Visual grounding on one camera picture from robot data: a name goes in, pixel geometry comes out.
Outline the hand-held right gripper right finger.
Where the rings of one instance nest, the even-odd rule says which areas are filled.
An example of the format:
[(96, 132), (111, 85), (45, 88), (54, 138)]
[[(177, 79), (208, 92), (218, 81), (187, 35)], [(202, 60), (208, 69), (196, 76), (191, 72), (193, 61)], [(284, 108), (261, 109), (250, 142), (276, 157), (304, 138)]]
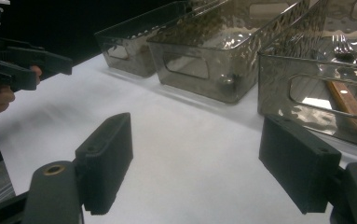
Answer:
[(294, 121), (266, 115), (259, 160), (301, 213), (321, 213), (327, 180), (337, 173), (341, 153)]

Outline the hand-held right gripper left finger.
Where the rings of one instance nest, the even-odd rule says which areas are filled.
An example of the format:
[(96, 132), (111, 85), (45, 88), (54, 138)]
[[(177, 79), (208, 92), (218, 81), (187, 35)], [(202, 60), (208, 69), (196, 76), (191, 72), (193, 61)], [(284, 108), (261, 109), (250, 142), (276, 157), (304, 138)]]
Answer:
[(79, 199), (94, 216), (114, 203), (133, 159), (130, 113), (106, 119), (76, 150)]

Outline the smoky clear plastic bin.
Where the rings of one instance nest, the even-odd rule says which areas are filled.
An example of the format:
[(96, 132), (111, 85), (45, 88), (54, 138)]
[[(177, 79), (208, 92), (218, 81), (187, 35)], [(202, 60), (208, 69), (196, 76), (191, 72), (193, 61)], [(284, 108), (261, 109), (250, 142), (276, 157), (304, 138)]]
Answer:
[(148, 39), (158, 79), (227, 104), (258, 80), (257, 52), (310, 0), (217, 0)]
[(156, 68), (147, 39), (223, 0), (181, 0), (152, 9), (94, 34), (109, 67), (151, 77)]
[(344, 35), (357, 51), (357, 0), (318, 0), (259, 51), (258, 112), (357, 145), (357, 133), (337, 127), (325, 85), (325, 80), (357, 85), (357, 64), (335, 58), (333, 35)]

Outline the wooden handled knife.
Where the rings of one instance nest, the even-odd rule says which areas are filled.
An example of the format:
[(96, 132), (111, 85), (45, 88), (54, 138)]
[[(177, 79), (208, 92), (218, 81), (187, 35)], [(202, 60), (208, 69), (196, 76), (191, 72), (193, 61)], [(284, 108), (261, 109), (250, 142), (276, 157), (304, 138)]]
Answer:
[(357, 133), (357, 85), (342, 80), (325, 80), (325, 85), (331, 94), (337, 127)]

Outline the wooden handled fork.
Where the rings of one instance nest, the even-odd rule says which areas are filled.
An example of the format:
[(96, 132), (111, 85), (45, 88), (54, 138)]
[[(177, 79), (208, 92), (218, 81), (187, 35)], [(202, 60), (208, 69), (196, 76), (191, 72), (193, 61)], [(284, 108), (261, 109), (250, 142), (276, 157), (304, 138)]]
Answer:
[(351, 47), (344, 35), (333, 35), (332, 43), (335, 58), (339, 62), (357, 64), (357, 51)]

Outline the white table cover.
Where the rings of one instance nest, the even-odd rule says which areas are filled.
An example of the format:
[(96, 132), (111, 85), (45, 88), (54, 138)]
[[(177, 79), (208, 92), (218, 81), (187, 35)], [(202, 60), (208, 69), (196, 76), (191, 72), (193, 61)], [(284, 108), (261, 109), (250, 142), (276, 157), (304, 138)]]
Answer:
[(0, 149), (17, 193), (34, 171), (69, 161), (107, 118), (129, 113), (133, 160), (117, 199), (86, 224), (328, 224), (302, 214), (258, 158), (257, 93), (235, 105), (108, 67), (102, 56), (69, 76), (19, 91), (0, 114)]

